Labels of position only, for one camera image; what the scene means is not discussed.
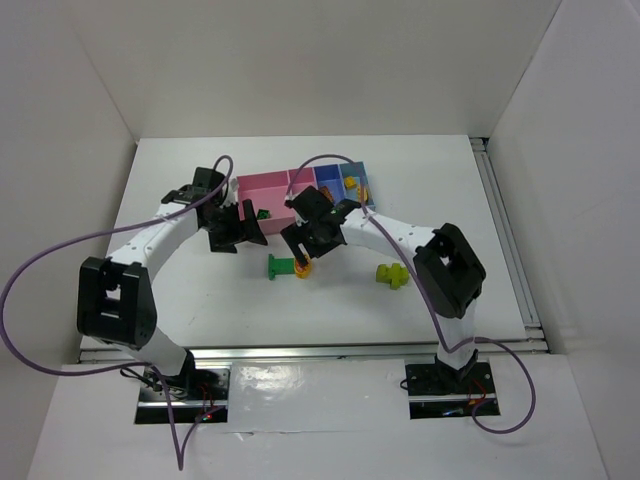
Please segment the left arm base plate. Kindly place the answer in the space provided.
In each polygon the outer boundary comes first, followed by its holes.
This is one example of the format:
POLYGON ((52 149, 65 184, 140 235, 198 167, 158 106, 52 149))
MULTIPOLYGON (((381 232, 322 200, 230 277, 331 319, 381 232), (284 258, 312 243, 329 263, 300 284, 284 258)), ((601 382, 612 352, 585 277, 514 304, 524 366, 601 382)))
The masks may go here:
MULTIPOLYGON (((148 368, 142 374, 122 370, 121 375, 130 379, 141 377, 134 423, 168 424, 166 396, 156 375, 148 368)), ((187 391, 169 387, 169 398, 176 424, 193 423, 201 415, 203 423, 221 424, 228 421, 231 370, 213 368, 204 370, 202 375, 202 380, 198 380, 187 391)))

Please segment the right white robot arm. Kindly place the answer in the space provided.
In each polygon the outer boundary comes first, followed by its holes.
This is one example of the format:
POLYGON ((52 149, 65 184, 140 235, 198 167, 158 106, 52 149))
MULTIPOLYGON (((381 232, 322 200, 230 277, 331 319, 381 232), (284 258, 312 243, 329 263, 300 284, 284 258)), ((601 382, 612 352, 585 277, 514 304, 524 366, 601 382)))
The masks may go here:
POLYGON ((296 221, 281 236, 305 266, 345 245, 400 261, 426 304, 438 337, 435 376, 451 393, 477 362, 475 310, 486 270, 462 231, 445 223, 422 227, 380 215, 360 202, 332 204, 318 189, 285 200, 296 221))

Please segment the brown orange lego brick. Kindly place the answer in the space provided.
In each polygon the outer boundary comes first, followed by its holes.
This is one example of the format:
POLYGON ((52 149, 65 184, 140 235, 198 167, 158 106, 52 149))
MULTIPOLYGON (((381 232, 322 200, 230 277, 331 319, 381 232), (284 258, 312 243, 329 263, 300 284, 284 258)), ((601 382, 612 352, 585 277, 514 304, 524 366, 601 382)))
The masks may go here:
POLYGON ((335 202, 335 199, 327 186, 322 186, 319 188, 319 191, 332 203, 335 202))

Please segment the green lego stem piece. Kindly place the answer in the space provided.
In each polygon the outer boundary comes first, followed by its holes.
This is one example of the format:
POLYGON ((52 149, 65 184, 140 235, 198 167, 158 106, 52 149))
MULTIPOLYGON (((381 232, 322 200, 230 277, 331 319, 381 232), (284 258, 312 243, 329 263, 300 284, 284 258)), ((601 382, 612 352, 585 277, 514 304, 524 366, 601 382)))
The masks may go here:
POLYGON ((280 275, 294 275, 295 274, 294 258, 279 258, 273 254, 268 255, 267 259, 267 276, 270 281, 273 281, 280 275))

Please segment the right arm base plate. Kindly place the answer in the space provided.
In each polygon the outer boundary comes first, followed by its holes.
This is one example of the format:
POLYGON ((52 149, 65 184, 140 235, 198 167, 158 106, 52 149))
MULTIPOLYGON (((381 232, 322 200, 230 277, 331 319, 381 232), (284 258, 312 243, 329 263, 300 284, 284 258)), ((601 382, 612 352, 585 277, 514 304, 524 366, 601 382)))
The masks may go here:
POLYGON ((455 386, 446 385, 434 363, 405 365, 400 388, 408 394, 411 420, 499 416, 500 407, 488 362, 479 362, 470 374, 455 386))

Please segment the yellow lego brick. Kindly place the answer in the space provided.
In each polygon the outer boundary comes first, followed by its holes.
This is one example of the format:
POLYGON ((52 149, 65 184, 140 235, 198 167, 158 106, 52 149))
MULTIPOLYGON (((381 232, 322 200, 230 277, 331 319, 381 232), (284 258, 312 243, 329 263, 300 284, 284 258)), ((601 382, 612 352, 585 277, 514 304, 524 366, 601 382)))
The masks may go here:
POLYGON ((346 190, 353 190, 359 186, 358 181, 353 176, 347 176, 344 178, 344 188, 346 190))
POLYGON ((356 200, 360 203, 367 204, 369 201, 369 190, 367 186, 358 185, 356 187, 356 200))

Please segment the orange flower lego piece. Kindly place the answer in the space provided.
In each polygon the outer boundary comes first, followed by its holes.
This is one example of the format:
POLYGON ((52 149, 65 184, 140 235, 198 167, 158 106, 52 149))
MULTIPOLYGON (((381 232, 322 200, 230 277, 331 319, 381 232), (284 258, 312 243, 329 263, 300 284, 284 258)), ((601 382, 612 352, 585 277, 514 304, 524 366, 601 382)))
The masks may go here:
POLYGON ((311 260, 308 257, 306 257, 306 263, 305 264, 302 264, 297 259, 294 260, 294 274, 299 279, 308 278, 309 275, 311 274, 312 268, 313 268, 313 264, 312 264, 311 260))

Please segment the lime green lego cluster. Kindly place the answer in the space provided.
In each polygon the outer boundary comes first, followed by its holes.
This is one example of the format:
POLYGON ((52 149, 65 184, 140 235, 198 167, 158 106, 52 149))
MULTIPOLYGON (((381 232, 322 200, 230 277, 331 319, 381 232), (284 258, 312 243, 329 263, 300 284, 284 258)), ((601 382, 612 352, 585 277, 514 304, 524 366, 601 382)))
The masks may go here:
POLYGON ((408 269, 400 263, 380 264, 375 273, 377 283, 387 284, 391 290, 398 290, 409 282, 408 269))

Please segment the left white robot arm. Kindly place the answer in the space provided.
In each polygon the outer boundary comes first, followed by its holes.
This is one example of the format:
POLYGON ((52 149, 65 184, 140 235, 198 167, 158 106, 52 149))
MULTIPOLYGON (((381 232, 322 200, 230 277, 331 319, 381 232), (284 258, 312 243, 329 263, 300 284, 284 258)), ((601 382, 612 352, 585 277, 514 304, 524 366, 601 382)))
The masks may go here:
POLYGON ((212 252, 234 253, 243 242, 265 245, 253 203, 238 200, 234 180, 199 167, 191 183, 168 192, 153 218, 105 258, 87 258, 79 271, 78 331, 113 345, 153 368, 155 387, 186 397, 216 390, 220 377, 197 368, 193 353, 158 325, 152 284, 178 248, 199 231, 212 252))

